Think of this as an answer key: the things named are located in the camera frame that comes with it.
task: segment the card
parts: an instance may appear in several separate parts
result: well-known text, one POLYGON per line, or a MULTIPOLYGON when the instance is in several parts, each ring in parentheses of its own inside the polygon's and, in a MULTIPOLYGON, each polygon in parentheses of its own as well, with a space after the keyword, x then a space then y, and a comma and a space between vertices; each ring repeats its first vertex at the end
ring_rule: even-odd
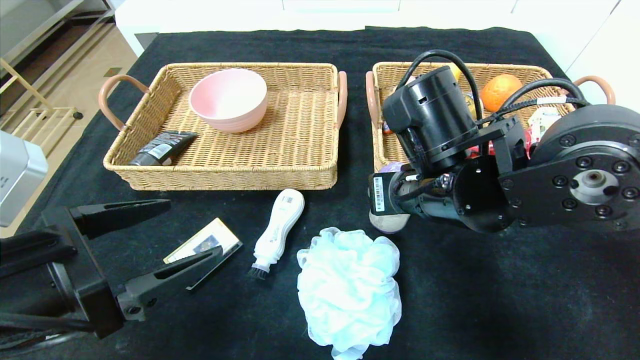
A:
POLYGON ((216 246, 222 246, 223 255, 226 257, 242 245, 240 240, 220 220, 215 218, 193 235, 189 240, 175 249, 169 256, 163 259, 165 264, 173 263, 187 256, 199 254, 216 246))

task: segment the pink bowl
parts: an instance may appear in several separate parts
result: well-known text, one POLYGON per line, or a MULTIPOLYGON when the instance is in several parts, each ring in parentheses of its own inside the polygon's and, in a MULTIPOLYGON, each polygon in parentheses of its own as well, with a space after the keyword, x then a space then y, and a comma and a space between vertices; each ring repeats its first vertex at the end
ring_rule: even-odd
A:
POLYGON ((264 117, 267 83, 250 70, 221 70, 203 78, 191 89, 189 105, 211 127, 240 133, 256 126, 264 117))

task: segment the purple object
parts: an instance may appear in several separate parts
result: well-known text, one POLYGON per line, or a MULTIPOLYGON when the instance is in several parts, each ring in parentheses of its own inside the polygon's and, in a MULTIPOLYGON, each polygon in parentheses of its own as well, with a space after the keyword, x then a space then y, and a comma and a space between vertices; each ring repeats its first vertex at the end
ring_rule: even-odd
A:
POLYGON ((402 167, 402 163, 400 161, 391 161, 380 169, 380 172, 397 172, 400 171, 402 167))

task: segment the pink basket handle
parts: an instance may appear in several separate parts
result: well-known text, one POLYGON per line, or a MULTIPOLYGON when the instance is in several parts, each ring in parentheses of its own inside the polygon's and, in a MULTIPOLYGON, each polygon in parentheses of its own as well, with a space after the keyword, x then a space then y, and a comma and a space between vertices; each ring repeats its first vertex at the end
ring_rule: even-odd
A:
POLYGON ((122 80, 126 80, 132 83, 133 85, 135 85, 136 88, 140 89, 140 91, 142 91, 143 93, 146 93, 146 94, 149 93, 148 87, 146 87, 143 83, 139 82, 138 80, 136 80, 135 78, 129 75, 121 74, 121 75, 111 76, 109 79, 107 79, 107 81, 104 82, 104 85, 100 88, 100 92, 98 92, 98 105, 100 106, 100 110, 102 110, 102 113, 104 114, 104 116, 106 116, 107 119, 109 119, 109 121, 118 130, 122 130, 122 128, 124 127, 124 124, 122 123, 122 121, 120 121, 120 119, 118 119, 116 115, 113 114, 111 109, 109 109, 109 105, 107 104, 107 96, 109 95, 109 92, 111 91, 111 89, 118 82, 122 80))
POLYGON ((347 112, 347 73, 338 72, 338 122, 335 124, 336 129, 340 129, 344 116, 347 112))
POLYGON ((380 114, 378 112, 378 100, 376 98, 376 88, 373 83, 373 71, 367 71, 365 75, 365 85, 367 88, 367 105, 369 106, 369 116, 374 125, 378 124, 380 114))
MULTIPOLYGON (((609 83, 605 79, 601 78, 600 76, 595 76, 595 75, 582 76, 580 79, 574 81, 573 83, 580 86, 586 83, 587 81, 593 81, 594 83, 598 84, 598 86, 604 92, 604 95, 607 97, 607 104, 609 105, 616 104, 616 93, 613 92, 613 88, 611 87, 611 85, 609 85, 609 83)), ((560 91, 563 95, 569 94, 569 92, 566 90, 560 90, 560 91)))

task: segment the black table cloth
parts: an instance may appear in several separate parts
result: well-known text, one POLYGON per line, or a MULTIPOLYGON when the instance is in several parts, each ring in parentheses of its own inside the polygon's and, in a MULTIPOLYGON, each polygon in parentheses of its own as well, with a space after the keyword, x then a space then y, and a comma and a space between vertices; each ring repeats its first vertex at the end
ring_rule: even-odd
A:
MULTIPOLYGON (((466 62, 538 65, 564 76, 531 34, 502 28, 159 35, 129 71, 145 84, 174 62, 328 62, 345 70, 349 97, 338 183, 330 190, 303 192, 307 205, 282 259, 266 281, 254 281, 246 272, 277 192, 134 191, 102 167, 117 131, 98 113, 21 231, 41 225, 40 212, 53 206, 171 199, 169 212, 91 242, 114 294, 122 291, 119 284, 162 265, 167 254, 215 217, 244 247, 198 292, 177 293, 158 304, 148 321, 127 323, 100 341, 87 336, 24 359, 330 359, 330 347, 307 336, 296 290, 296 252, 329 226, 381 235, 367 217, 372 143, 365 72, 378 61, 411 61, 433 48, 466 62)), ((127 119, 140 97, 124 84, 109 104, 127 119)), ((390 344, 370 347, 365 359, 640 358, 637 233, 514 225, 487 235, 412 218, 389 238, 401 252, 396 280, 403 317, 390 344)))

